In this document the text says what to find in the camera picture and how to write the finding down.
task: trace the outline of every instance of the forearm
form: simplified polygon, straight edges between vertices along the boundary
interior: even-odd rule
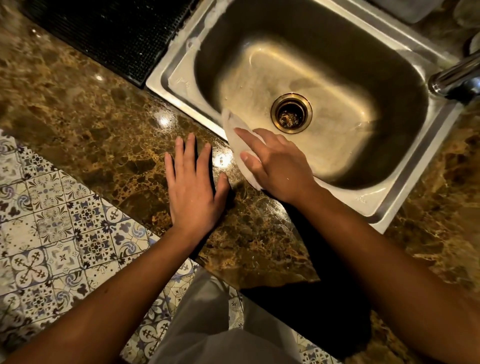
[[[461,290],[442,282],[327,190],[312,189],[296,207],[331,244],[382,318],[409,346],[448,363],[478,361],[478,308]]]
[[[170,229],[8,363],[111,363],[195,243]]]

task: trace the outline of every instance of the stainless steel sink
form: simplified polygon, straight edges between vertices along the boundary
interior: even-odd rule
[[[283,133],[384,232],[461,111],[426,85],[456,62],[361,0],[204,0],[147,87],[222,138],[223,108]]]

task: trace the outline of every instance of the marble countertop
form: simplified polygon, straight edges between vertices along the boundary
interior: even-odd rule
[[[171,226],[163,153],[194,132],[213,147],[235,199],[197,261],[236,288],[316,281],[282,206],[254,190],[228,145],[24,18],[0,7],[0,128],[158,235]],[[474,34],[451,19],[456,1],[414,28],[460,56]],[[465,109],[385,233],[443,280],[480,297],[480,102]],[[373,339],[353,363],[418,359],[372,314]]]

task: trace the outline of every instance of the drain strainer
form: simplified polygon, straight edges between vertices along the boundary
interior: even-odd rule
[[[312,121],[310,102],[299,94],[284,94],[277,98],[270,112],[275,126],[288,134],[299,133]]]

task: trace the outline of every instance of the drying mat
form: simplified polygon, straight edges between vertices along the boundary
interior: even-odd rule
[[[39,26],[136,86],[166,51],[197,0],[25,0]]]

